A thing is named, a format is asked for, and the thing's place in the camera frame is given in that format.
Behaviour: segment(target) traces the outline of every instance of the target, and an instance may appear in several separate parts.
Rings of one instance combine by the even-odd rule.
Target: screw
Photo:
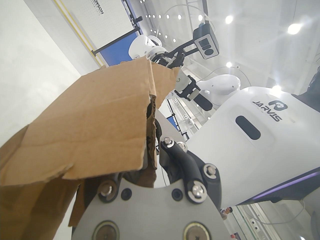
[[[172,139],[171,139],[170,137],[165,137],[165,138],[164,138],[164,143],[165,143],[166,145],[170,145],[170,144],[172,143]]]
[[[188,148],[187,148],[187,145],[183,142],[177,142],[177,144],[179,145],[179,147],[182,148],[183,152],[187,152],[188,151]]]
[[[205,164],[203,166],[203,172],[208,178],[210,178],[212,180],[217,178],[217,176],[216,176],[217,168],[213,164],[210,164],[210,163]]]
[[[209,167],[207,168],[207,173],[208,173],[209,175],[215,175],[215,174],[216,174],[216,170],[215,170],[215,168],[214,168],[213,166],[209,166]]]
[[[110,195],[112,192],[112,186],[110,186],[109,184],[105,184],[103,185],[103,187],[101,188],[101,195],[104,197],[107,197],[108,195]]]
[[[193,185],[192,187],[192,194],[196,197],[196,198],[201,198],[202,195],[204,193],[203,188],[200,185]]]

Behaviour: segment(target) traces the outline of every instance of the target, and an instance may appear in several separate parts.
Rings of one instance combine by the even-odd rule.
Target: bolt
[[[105,184],[103,185],[103,187],[101,188],[101,195],[103,197],[107,197],[108,195],[110,195],[112,192],[112,186],[110,186],[109,184]]]
[[[179,145],[179,147],[182,148],[183,152],[187,152],[188,151],[187,145],[185,143],[177,142],[177,144]]]
[[[209,167],[207,168],[207,173],[208,173],[209,175],[215,175],[215,174],[216,174],[216,169],[215,169],[213,166],[209,166]]]
[[[171,139],[170,137],[165,137],[165,138],[164,138],[164,143],[165,143],[166,145],[170,145],[170,144],[172,144],[172,139]]]
[[[192,194],[196,197],[196,198],[201,198],[202,195],[204,193],[203,188],[200,185],[193,185],[192,187]]]

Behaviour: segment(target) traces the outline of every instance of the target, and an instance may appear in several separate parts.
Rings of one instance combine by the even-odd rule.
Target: cardboard flap
[[[151,63],[139,58],[82,76],[26,130],[1,185],[81,179],[142,167]]]

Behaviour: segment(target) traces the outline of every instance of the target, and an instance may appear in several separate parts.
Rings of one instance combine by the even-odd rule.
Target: pegboard
[[[61,0],[95,49],[131,31],[133,26],[121,0]]]

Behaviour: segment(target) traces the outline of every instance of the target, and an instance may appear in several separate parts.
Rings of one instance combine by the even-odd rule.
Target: black bracket
[[[197,89],[197,90],[201,90],[199,87],[198,87],[198,85],[197,85],[197,83],[196,83],[196,80],[193,78],[193,77],[191,77],[190,75],[188,75],[188,77],[189,77],[189,79],[191,80],[191,83],[189,83],[188,84],[188,86],[187,87],[185,87],[184,89],[183,89],[183,91],[181,92],[181,93],[179,93],[178,91],[174,91],[180,98],[185,98],[185,99],[187,99],[188,101],[190,101],[190,99],[189,99],[189,95],[191,94],[191,93],[193,93],[193,90],[194,89]]]

